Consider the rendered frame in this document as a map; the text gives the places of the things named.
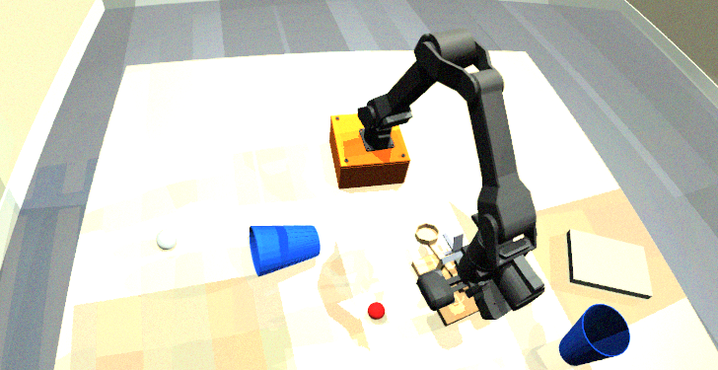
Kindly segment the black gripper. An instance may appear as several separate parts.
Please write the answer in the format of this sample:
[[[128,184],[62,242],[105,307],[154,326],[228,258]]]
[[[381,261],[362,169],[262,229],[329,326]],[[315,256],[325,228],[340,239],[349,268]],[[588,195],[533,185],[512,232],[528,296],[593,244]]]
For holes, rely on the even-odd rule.
[[[438,267],[419,274],[416,286],[432,311],[456,302],[455,291],[471,288],[480,281],[489,281],[493,269],[485,269],[473,263],[468,253],[469,244],[461,247],[462,256],[454,259],[457,275],[449,278]],[[453,286],[453,287],[452,287]]]

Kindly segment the white ball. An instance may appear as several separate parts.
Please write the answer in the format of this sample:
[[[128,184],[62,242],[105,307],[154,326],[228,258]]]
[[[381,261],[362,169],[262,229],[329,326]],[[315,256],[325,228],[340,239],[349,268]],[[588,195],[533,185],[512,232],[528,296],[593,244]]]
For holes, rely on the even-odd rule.
[[[170,250],[176,245],[176,235],[171,230],[163,230],[157,234],[157,244],[163,250]]]

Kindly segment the blue plastic cup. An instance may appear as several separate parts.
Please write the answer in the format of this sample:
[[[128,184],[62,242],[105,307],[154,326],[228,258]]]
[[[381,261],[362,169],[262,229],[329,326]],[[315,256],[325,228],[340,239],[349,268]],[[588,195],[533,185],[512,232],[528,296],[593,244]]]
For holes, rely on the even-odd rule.
[[[563,361],[571,366],[617,357],[630,343],[629,327],[618,310],[594,304],[558,344]]]
[[[250,226],[251,258],[257,276],[320,256],[313,225]]]

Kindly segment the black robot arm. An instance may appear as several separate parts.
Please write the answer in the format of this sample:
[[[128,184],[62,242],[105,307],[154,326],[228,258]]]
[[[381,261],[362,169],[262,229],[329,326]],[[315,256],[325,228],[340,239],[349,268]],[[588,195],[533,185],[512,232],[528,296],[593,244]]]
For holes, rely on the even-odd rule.
[[[537,248],[537,212],[530,190],[519,179],[503,98],[505,84],[491,64],[489,51],[466,29],[423,35],[414,54],[416,61],[388,93],[357,108],[365,127],[359,133],[367,152],[395,148],[393,127],[414,117],[410,106],[436,82],[458,92],[467,103],[482,180],[477,213],[470,215],[478,231],[468,253],[473,263],[494,271],[489,281],[478,282],[465,295],[474,297],[485,321],[499,320],[545,291],[526,260],[527,253]],[[479,72],[465,70],[472,65]]]

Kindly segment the red ball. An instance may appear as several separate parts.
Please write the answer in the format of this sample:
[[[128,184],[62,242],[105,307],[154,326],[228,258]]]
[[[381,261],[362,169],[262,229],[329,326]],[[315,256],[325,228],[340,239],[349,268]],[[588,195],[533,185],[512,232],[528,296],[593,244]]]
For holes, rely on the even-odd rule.
[[[385,314],[385,308],[384,306],[379,303],[375,302],[372,303],[368,308],[368,315],[371,319],[378,320],[381,319]]]

